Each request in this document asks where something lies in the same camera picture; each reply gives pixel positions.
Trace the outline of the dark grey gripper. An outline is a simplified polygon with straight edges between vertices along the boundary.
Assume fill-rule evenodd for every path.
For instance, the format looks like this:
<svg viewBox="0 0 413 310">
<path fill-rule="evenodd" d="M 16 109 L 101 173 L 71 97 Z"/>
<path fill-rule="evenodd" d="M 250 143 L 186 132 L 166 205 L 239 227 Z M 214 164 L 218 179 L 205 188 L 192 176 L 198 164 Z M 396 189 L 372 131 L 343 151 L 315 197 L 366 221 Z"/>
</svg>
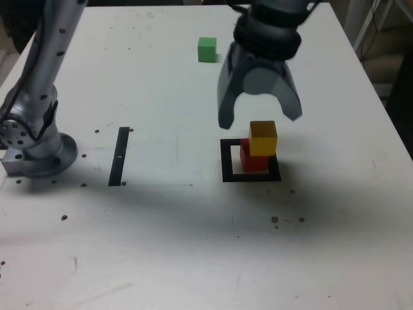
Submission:
<svg viewBox="0 0 413 310">
<path fill-rule="evenodd" d="M 246 74 L 249 65 L 271 65 L 271 67 L 256 67 Z M 220 128 L 229 129 L 232 126 L 235 118 L 235 103 L 242 92 L 250 95 L 274 96 L 279 101 L 283 114 L 291 121 L 302 116 L 301 102 L 287 63 L 255 56 L 238 43 L 232 43 L 217 83 Z"/>
</svg>

